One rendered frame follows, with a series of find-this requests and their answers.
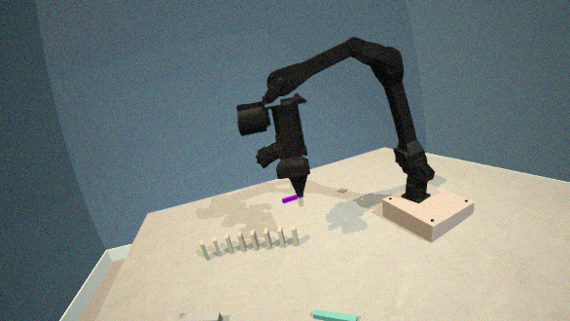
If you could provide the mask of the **teal flat bar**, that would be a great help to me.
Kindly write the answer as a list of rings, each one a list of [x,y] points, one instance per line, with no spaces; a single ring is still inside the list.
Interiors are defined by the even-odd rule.
[[[313,319],[323,321],[357,321],[357,315],[350,315],[346,313],[337,313],[327,310],[316,309],[313,312]]]

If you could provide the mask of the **purple flat bar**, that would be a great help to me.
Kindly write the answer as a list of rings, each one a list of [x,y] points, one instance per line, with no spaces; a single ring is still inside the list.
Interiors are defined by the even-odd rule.
[[[285,202],[288,202],[288,201],[291,201],[291,200],[294,200],[294,199],[298,199],[298,196],[295,195],[295,196],[289,196],[289,197],[283,198],[283,199],[282,199],[282,202],[285,203]]]

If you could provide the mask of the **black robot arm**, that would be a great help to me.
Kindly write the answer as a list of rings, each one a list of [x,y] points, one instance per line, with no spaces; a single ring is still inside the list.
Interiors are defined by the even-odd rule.
[[[304,62],[271,72],[267,78],[268,90],[262,101],[236,106],[239,133],[247,135],[267,131],[267,126],[270,125],[267,109],[271,109],[275,129],[301,125],[298,104],[306,103],[306,100],[298,93],[294,97],[280,99],[281,104],[268,107],[266,105],[271,104],[278,96],[293,92],[310,76],[350,56],[369,65],[385,90],[399,139],[398,147],[393,149],[395,162],[408,175],[406,191],[401,198],[420,203],[431,196],[429,193],[426,194],[427,182],[433,180],[435,170],[427,163],[425,152],[416,139],[403,85],[403,59],[395,48],[351,37]],[[265,168],[278,160],[279,156],[280,160],[287,159],[281,141],[276,140],[271,145],[259,149],[256,159],[257,163]]]

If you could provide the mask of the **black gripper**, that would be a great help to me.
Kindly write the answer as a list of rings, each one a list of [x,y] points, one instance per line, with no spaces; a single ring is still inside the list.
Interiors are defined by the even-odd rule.
[[[298,197],[303,192],[308,174],[310,174],[307,149],[304,145],[302,125],[276,129],[275,140],[280,140],[285,152],[285,160],[281,160],[276,167],[278,179],[289,178]]]

